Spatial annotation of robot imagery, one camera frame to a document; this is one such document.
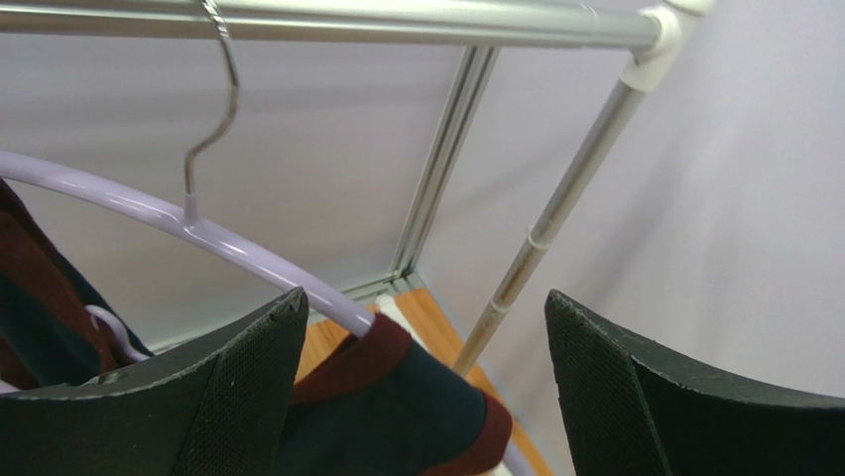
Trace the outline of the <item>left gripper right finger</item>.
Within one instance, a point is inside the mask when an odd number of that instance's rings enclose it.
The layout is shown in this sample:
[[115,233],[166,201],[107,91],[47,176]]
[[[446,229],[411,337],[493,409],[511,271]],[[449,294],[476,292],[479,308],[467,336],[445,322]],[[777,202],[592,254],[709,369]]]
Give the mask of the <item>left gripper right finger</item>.
[[840,475],[844,402],[743,377],[551,291],[544,318],[579,475]]

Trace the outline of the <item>dark navy garment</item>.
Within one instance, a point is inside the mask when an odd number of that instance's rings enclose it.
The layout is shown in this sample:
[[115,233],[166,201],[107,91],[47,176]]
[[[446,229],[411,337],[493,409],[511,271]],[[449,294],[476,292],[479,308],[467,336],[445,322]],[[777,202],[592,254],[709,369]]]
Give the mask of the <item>dark navy garment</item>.
[[[159,355],[123,322],[95,317],[106,308],[3,185],[3,396],[77,385]],[[279,447],[284,472],[272,475],[477,475],[494,468],[511,438],[511,415],[420,349],[431,367],[348,335],[309,374],[296,375]]]

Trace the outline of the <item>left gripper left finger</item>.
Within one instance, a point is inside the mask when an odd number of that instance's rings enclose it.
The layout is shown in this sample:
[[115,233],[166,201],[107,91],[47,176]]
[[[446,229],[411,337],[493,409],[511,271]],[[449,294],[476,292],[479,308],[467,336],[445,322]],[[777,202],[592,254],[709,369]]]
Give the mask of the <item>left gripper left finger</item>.
[[80,386],[1,399],[5,475],[269,475],[309,315],[302,290]]

